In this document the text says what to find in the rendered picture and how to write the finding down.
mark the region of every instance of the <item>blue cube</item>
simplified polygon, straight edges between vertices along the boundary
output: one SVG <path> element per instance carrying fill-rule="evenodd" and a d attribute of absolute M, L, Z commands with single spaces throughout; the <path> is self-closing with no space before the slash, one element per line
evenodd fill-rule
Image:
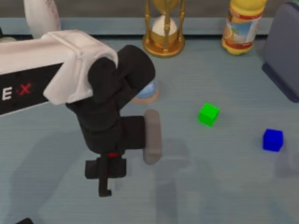
<path fill-rule="evenodd" d="M 284 144 L 284 134 L 282 131 L 266 129 L 263 135 L 263 149 L 279 152 Z"/>

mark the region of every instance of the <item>green block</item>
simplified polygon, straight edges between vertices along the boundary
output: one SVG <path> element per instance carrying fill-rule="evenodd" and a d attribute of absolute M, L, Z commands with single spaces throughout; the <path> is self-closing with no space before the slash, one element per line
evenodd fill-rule
<path fill-rule="evenodd" d="M 219 111 L 218 107 L 205 103 L 199 112 L 198 121 L 211 127 L 216 121 Z"/>

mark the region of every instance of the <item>white bottle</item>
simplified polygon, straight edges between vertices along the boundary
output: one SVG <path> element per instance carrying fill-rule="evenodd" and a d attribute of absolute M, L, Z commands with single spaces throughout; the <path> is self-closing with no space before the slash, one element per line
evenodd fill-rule
<path fill-rule="evenodd" d="M 60 30 L 60 19 L 54 0 L 24 0 L 25 17 L 35 39 Z"/>

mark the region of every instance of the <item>dark gray panel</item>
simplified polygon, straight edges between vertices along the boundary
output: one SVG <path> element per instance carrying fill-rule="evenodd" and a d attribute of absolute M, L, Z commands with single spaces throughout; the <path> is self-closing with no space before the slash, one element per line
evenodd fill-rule
<path fill-rule="evenodd" d="M 287 0 L 269 0 L 265 17 L 273 17 Z M 56 0 L 62 17 L 143 17 L 145 0 Z M 229 0 L 186 0 L 187 17 L 224 17 Z M 1 0 L 0 17 L 23 17 L 22 0 Z"/>

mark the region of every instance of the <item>golden hourglass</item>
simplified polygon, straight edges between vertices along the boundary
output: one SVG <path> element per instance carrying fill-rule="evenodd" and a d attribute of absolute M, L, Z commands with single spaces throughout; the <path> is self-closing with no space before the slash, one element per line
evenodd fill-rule
<path fill-rule="evenodd" d="M 179 54 L 185 45 L 183 22 L 185 18 L 185 0 L 180 0 L 179 28 L 170 17 L 171 11 L 178 5 L 179 0 L 152 0 L 161 16 L 156 18 L 150 28 L 150 0 L 145 3 L 146 33 L 143 46 L 146 52 L 157 57 L 172 57 Z"/>

